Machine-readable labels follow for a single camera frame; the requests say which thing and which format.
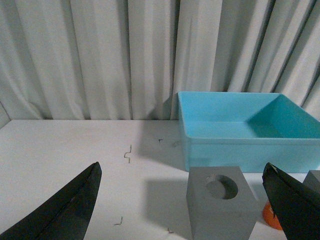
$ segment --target white table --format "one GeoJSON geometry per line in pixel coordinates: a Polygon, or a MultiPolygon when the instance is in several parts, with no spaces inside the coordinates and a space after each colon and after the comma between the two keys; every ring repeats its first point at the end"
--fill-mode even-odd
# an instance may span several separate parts
{"type": "MultiPolygon", "coordinates": [[[[177,121],[12,120],[0,129],[0,233],[94,162],[102,179],[86,240],[192,239],[177,121]]],[[[262,210],[262,174],[244,175],[262,210]]],[[[250,237],[285,239],[262,217],[250,237]]]]}

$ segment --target curtain fold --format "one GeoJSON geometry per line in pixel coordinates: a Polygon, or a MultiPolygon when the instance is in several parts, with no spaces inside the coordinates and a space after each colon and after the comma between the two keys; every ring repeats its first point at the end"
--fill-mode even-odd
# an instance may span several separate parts
{"type": "Polygon", "coordinates": [[[179,91],[210,91],[222,0],[180,4],[171,119],[178,117],[179,91]]]}
{"type": "Polygon", "coordinates": [[[176,0],[128,1],[133,119],[169,119],[176,0]]]}
{"type": "Polygon", "coordinates": [[[70,2],[15,1],[40,89],[53,119],[88,119],[70,2]]]}
{"type": "Polygon", "coordinates": [[[4,109],[4,107],[2,106],[2,104],[0,103],[0,129],[6,125],[8,122],[10,122],[10,118],[6,112],[6,110],[4,109]]]}
{"type": "Polygon", "coordinates": [[[179,91],[283,93],[320,119],[316,0],[0,0],[0,31],[5,121],[177,119],[179,91]]]}
{"type": "Polygon", "coordinates": [[[72,0],[71,8],[90,118],[132,119],[128,2],[72,0]]]}

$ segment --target cylindrical hole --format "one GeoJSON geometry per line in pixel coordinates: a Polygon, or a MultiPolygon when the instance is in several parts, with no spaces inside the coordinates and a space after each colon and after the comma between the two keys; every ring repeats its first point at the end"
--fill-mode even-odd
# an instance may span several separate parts
{"type": "Polygon", "coordinates": [[[206,178],[206,189],[215,199],[233,199],[238,194],[238,186],[230,177],[213,174],[206,178]]]}

